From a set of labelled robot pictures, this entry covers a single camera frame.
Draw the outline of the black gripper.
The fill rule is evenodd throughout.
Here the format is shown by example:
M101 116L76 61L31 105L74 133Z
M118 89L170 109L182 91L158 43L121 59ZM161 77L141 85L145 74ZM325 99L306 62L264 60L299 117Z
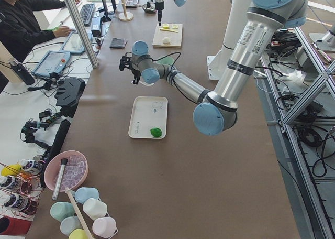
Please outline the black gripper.
M158 16L158 25L162 25L162 10L164 10L164 0L154 0L155 10Z
M139 84L140 78L141 78L141 72L131 63L131 72L134 76L133 84Z

